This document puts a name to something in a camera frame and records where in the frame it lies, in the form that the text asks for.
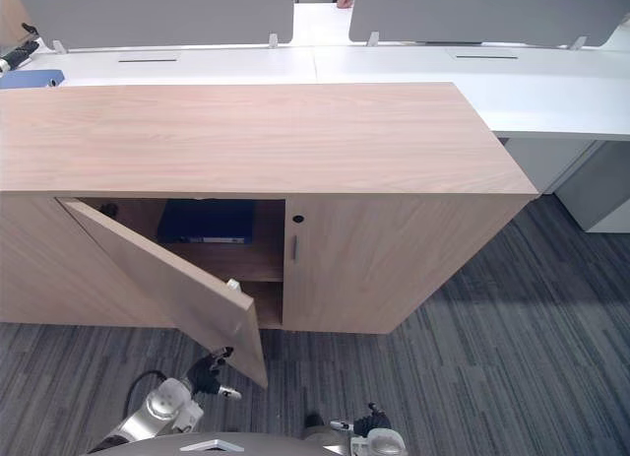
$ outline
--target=gray carpet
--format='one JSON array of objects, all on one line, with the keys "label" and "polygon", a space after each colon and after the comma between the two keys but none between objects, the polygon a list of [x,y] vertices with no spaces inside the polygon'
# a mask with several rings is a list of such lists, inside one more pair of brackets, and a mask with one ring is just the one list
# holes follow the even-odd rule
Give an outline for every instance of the gray carpet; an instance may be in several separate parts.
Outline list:
[{"label": "gray carpet", "polygon": [[[533,202],[389,336],[265,331],[270,387],[203,400],[200,430],[298,436],[378,402],[412,455],[630,454],[630,235]],[[0,325],[0,455],[75,455],[141,371],[203,350],[177,331]],[[139,386],[134,405],[154,382]]]}]

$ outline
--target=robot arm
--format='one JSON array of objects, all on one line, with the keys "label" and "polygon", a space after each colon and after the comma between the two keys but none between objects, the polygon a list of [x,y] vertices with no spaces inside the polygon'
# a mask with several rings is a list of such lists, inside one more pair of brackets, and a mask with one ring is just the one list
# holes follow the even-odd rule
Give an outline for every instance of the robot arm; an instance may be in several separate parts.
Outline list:
[{"label": "robot arm", "polygon": [[192,431],[204,414],[193,400],[199,392],[240,400],[239,392],[217,381],[220,367],[225,365],[232,351],[232,348],[217,350],[195,362],[180,380],[164,380],[147,396],[140,409],[123,420],[88,454],[155,436]]}]

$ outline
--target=closed cabinet door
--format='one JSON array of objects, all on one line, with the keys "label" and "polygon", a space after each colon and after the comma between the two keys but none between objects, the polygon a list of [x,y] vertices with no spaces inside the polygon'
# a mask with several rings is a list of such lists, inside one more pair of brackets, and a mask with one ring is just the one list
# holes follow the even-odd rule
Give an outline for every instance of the closed cabinet door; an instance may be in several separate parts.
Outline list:
[{"label": "closed cabinet door", "polygon": [[283,327],[393,331],[531,197],[337,195],[287,200]]},{"label": "closed cabinet door", "polygon": [[0,195],[0,321],[172,327],[57,199]]},{"label": "closed cabinet door", "polygon": [[172,323],[208,350],[230,346],[228,363],[267,386],[254,300],[76,199],[67,212]]}]

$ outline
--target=door handle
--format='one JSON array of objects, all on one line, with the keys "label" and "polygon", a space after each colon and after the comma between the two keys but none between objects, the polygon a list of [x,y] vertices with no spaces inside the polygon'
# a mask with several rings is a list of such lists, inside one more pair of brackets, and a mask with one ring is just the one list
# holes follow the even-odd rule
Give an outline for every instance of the door handle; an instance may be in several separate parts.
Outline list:
[{"label": "door handle", "polygon": [[291,259],[297,262],[297,234],[291,240]]}]

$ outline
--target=wood grain surface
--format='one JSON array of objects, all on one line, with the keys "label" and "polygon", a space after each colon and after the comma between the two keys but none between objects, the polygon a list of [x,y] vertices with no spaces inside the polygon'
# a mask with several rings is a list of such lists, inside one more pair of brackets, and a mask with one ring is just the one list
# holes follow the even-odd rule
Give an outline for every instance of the wood grain surface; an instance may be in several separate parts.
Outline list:
[{"label": "wood grain surface", "polygon": [[0,321],[172,326],[54,198],[0,196]]},{"label": "wood grain surface", "polygon": [[283,328],[391,332],[533,197],[287,200]]},{"label": "wood grain surface", "polygon": [[21,0],[0,0],[0,46],[20,45],[29,35],[22,23],[31,19]]},{"label": "wood grain surface", "polygon": [[183,333],[209,351],[234,347],[230,365],[267,386],[251,297],[79,200],[60,202]]},{"label": "wood grain surface", "polygon": [[0,106],[2,191],[536,193],[452,84],[60,87]]}]

